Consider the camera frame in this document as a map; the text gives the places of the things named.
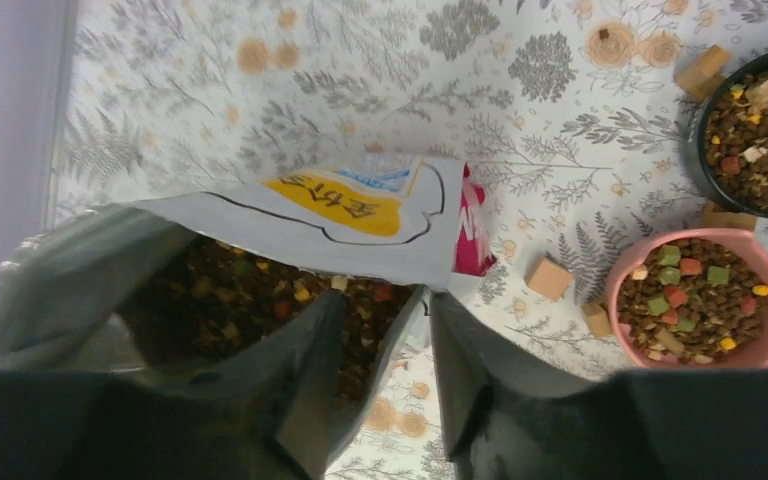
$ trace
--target pet food bag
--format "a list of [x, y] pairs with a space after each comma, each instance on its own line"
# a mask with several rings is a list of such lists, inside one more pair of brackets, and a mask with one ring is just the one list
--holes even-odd
[[[356, 293], [352, 315], [363, 321], [375, 307], [368, 304], [393, 296], [382, 280], [411, 286], [383, 339], [372, 346], [360, 339], [375, 359], [364, 372], [363, 395], [338, 413], [333, 459], [359, 428], [400, 352], [427, 347], [428, 290], [445, 290], [453, 270], [480, 276], [495, 261], [478, 211], [483, 191], [468, 174], [463, 162], [450, 158], [367, 154], [349, 167], [307, 167], [232, 188], [91, 210], [27, 239], [0, 265], [0, 369], [115, 372], [148, 385], [188, 381], [216, 358], [186, 351], [152, 356], [145, 346], [146, 338], [159, 344], [174, 330], [163, 322], [177, 311], [155, 315], [162, 318], [146, 333], [134, 328], [132, 309], [122, 307], [175, 262], [184, 280], [164, 280], [163, 291], [171, 292], [166, 300], [203, 298], [216, 311], [224, 311], [222, 302], [245, 305], [233, 322], [190, 312], [210, 317], [197, 326], [203, 337], [232, 346], [241, 345], [245, 322], [272, 318], [279, 303], [289, 305], [281, 307], [284, 313], [293, 305], [303, 308], [317, 289], [328, 288], [323, 278], [341, 279], [350, 304]], [[200, 251], [216, 260], [202, 267], [193, 257]], [[219, 274], [230, 280], [203, 281], [197, 271], [208, 267], [223, 269]], [[280, 278], [291, 271], [286, 275], [295, 277]], [[253, 280], [237, 285], [237, 274]], [[273, 295], [275, 305], [259, 308], [259, 299]]]

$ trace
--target wooden cube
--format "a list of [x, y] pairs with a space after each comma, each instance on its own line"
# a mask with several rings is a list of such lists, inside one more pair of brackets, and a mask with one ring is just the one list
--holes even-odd
[[540, 295], [557, 302], [572, 280], [573, 275], [570, 272], [543, 257], [537, 262], [537, 267], [528, 276], [525, 284]]
[[725, 81], [720, 70], [730, 58], [731, 54], [728, 51], [714, 45], [686, 70], [678, 74], [676, 83], [697, 102], [702, 102]]
[[584, 321], [587, 322], [587, 328], [596, 338], [609, 337], [614, 334], [611, 328], [611, 322], [608, 320], [608, 312], [598, 302], [590, 302], [583, 307]]
[[752, 232], [757, 224], [755, 215], [729, 212], [710, 200], [702, 210], [702, 226], [706, 228], [739, 228]]

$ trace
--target table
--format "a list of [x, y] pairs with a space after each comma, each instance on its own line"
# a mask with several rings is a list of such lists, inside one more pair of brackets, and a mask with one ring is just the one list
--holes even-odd
[[[628, 362], [587, 332], [623, 246], [697, 224], [672, 81], [710, 45], [727, 70], [768, 51], [757, 0], [84, 0], [52, 185], [85, 206], [245, 181], [361, 152], [470, 162], [498, 265], [469, 300], [577, 375]], [[768, 247], [768, 221], [758, 233]], [[551, 304], [544, 253], [576, 281]], [[443, 479], [432, 354], [406, 356], [328, 479]]]

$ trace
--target purple wall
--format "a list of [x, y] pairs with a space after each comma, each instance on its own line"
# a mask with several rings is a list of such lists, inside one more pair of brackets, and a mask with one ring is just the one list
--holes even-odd
[[43, 225], [69, 0], [0, 0], [0, 261]]

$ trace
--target pink bowl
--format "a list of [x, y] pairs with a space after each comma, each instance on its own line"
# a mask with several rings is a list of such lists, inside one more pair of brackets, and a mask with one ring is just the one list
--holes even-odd
[[745, 348], [729, 355], [724, 362], [700, 365], [691, 363], [681, 365], [673, 355], [664, 357], [661, 361], [648, 358], [641, 350], [637, 349], [629, 335], [631, 327], [619, 323], [617, 316], [617, 296], [620, 292], [625, 277], [632, 270], [642, 265], [646, 256], [659, 246], [682, 238], [704, 238], [728, 248], [739, 257], [743, 258], [754, 270], [761, 281], [768, 285], [768, 253], [755, 239], [755, 234], [747, 230], [733, 228], [699, 228], [694, 230], [681, 230], [678, 232], [662, 233], [644, 238], [629, 247], [608, 273], [605, 290], [605, 303], [608, 307], [608, 317], [611, 327], [620, 345], [631, 357], [632, 361], [641, 367], [690, 367], [690, 368], [763, 368], [768, 367], [768, 317], [764, 319], [764, 334], [758, 340], [750, 343]]

